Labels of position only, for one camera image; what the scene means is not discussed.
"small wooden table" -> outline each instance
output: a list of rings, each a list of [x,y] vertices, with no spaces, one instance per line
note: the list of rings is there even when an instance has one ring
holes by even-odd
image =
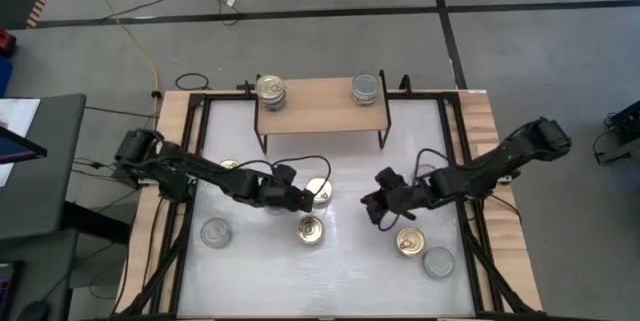
[[[230,94],[236,92],[242,93],[243,91],[207,92],[212,94]],[[441,92],[452,92],[452,90],[443,90]],[[472,157],[475,158],[494,149],[499,143],[499,138],[487,93],[485,91],[473,90],[454,92],[459,93],[466,134],[469,140]],[[181,143],[190,94],[191,92],[189,91],[169,91],[164,96],[164,103],[158,122],[158,131],[161,132],[168,141],[178,144]],[[192,152],[195,149],[195,142],[197,140],[199,120],[200,117],[196,114],[196,117],[194,117],[194,125],[192,127],[192,135],[190,137],[191,142],[189,144],[189,151]],[[461,162],[462,153],[460,143],[457,140],[456,124],[453,120],[450,120],[450,124],[452,127],[451,131],[454,139],[454,146],[456,146],[456,157],[458,161]],[[515,206],[513,193],[511,192],[510,187],[498,186],[494,193],[498,197]],[[133,232],[129,241],[127,277],[124,289],[122,290],[122,298],[117,308],[118,312],[125,309],[133,301],[134,297],[140,292],[145,283],[143,277],[147,266],[147,255],[149,254],[152,233],[153,242],[151,243],[150,259],[148,262],[149,268],[146,272],[147,279],[151,277],[157,266],[169,206],[169,203],[166,201],[160,205],[159,202],[161,201],[158,197],[158,189],[156,186],[150,186],[142,190],[140,202],[138,204],[137,217],[134,221]],[[160,207],[158,219],[155,223],[155,228],[152,229],[154,216],[158,207]],[[181,226],[182,217],[180,215],[183,212],[184,208],[180,208],[178,210],[178,217],[175,225],[176,230],[179,230]],[[517,215],[515,215],[515,213],[506,206],[501,205],[498,202],[487,200],[484,209],[484,217],[486,219],[487,231],[496,267],[525,303],[534,309],[540,310],[540,298],[533,278],[529,255],[527,253],[522,228]],[[493,310],[486,273],[478,262],[476,262],[476,264],[480,279],[484,309],[488,311]],[[172,281],[174,273],[175,262],[165,277],[160,301],[161,312],[168,311],[171,291],[173,288]]]

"white surface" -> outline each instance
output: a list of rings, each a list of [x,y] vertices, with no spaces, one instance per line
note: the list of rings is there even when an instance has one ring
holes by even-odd
[[[331,161],[331,204],[314,211],[325,225],[324,240],[318,245],[297,239],[303,213],[274,215],[199,183],[180,317],[473,314],[453,204],[435,211],[416,210],[416,221],[401,218],[391,231],[380,232],[360,203],[362,196],[378,189],[374,176],[384,167],[391,166],[406,178],[420,148],[445,151],[435,101],[389,104],[393,126],[382,151],[375,132],[269,136],[270,161],[309,154]],[[253,132],[253,114],[253,102],[214,101],[203,156],[215,162],[264,158]],[[429,154],[422,163],[445,166]],[[301,188],[310,178],[326,173],[320,160],[292,165],[298,170],[294,184]],[[227,220],[232,228],[233,237],[224,249],[211,249],[200,239],[200,228],[212,217]],[[391,221],[391,215],[383,220],[385,225]],[[451,251],[456,269],[449,278],[431,279],[420,257],[400,254],[396,234],[409,226],[422,230],[427,248]]]
[[[25,137],[39,104],[39,99],[0,99],[0,126]],[[11,169],[12,163],[0,165],[0,187],[7,184]]]

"gray floor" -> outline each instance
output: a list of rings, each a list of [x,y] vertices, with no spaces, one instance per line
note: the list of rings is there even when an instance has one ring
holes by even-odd
[[[112,0],[117,10],[151,0]],[[446,0],[449,5],[601,0]],[[434,0],[238,0],[240,11],[376,6],[428,6]],[[171,0],[136,16],[216,12],[212,0]],[[49,0],[43,19],[108,14],[100,0]],[[553,164],[533,163],[515,181],[518,207],[544,308],[556,315],[635,320],[640,313],[640,166],[597,166],[591,151],[608,112],[640,99],[640,8],[502,12],[451,16],[470,88],[487,89],[500,134],[540,115],[557,119],[573,137],[571,153]],[[256,73],[284,77],[350,75],[384,68],[408,73],[417,87],[453,88],[436,15],[348,17],[138,25],[162,88],[184,72],[205,73],[227,89]],[[83,92],[90,105],[151,112],[148,66],[116,26],[15,32],[20,51],[9,95]],[[78,156],[109,161],[128,129],[143,118],[87,110]],[[73,176],[68,198],[100,207],[123,186]],[[113,212],[132,216],[135,196]],[[79,253],[100,247],[85,238]],[[124,258],[114,249],[74,275],[86,286]],[[117,272],[100,278],[117,283]],[[108,300],[76,292],[71,319],[103,315]]]

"wooden shelf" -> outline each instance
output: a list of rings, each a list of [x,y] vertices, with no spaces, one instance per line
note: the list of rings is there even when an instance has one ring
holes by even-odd
[[[312,132],[382,131],[389,126],[382,82],[369,106],[351,99],[351,78],[285,80],[287,106],[276,112],[258,104],[260,135]]]

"black desk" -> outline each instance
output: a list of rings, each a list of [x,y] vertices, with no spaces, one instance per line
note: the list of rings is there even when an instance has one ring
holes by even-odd
[[[45,97],[26,138],[47,149],[47,157],[18,162],[0,188],[0,240],[76,228],[128,243],[130,226],[65,202],[87,97]]]
[[[78,240],[75,230],[59,231],[0,242],[0,261],[21,261],[15,298],[10,305],[9,320],[18,318],[28,303],[41,300],[73,264]],[[65,278],[47,297],[49,320],[66,320],[69,302],[69,278]]]

